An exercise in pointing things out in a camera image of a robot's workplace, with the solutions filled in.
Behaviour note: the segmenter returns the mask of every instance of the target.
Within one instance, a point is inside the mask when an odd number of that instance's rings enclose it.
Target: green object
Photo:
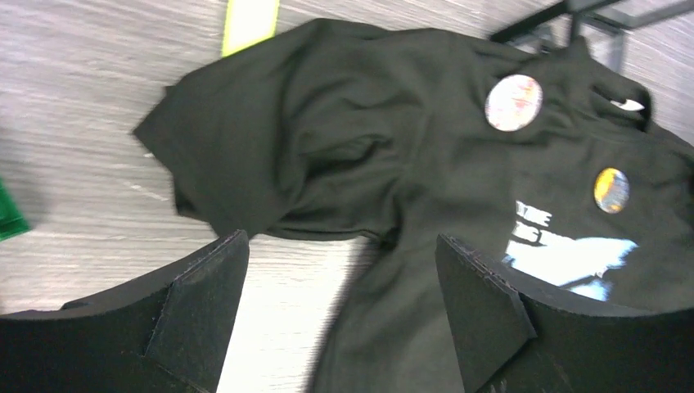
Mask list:
[[[29,224],[0,182],[0,241],[27,231],[29,231]]]

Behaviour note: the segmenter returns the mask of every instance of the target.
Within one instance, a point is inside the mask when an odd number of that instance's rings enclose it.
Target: black t-shirt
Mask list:
[[[652,112],[582,39],[314,20],[185,76],[135,135],[220,235],[381,243],[312,391],[439,393],[462,391],[439,233],[593,298],[694,304],[694,149]]]

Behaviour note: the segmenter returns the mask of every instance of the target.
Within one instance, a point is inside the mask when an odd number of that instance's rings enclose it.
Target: yellow strip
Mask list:
[[[222,57],[272,37],[279,5],[280,0],[229,0]]]

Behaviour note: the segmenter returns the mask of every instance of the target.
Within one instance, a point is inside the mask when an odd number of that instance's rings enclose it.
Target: sleeve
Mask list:
[[[382,237],[434,107],[441,39],[313,20],[184,76],[134,135],[173,175],[179,214],[220,236]]]

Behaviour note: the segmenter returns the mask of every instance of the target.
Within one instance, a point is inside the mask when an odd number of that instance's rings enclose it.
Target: printed graphic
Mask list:
[[[595,181],[595,202],[606,213],[619,213],[629,199],[629,181],[619,170],[607,168]]]
[[[484,104],[487,121],[496,129],[522,129],[537,116],[543,92],[538,82],[526,75],[509,75],[492,88]]]
[[[506,262],[514,269],[550,284],[605,301],[610,286],[602,281],[602,275],[609,269],[623,267],[624,257],[636,247],[630,240],[604,237],[587,237],[540,247],[511,241]]]
[[[516,227],[504,262],[514,269],[595,300],[609,300],[611,285],[602,275],[620,269],[638,245],[629,239],[572,239],[549,232],[552,214],[516,202]]]

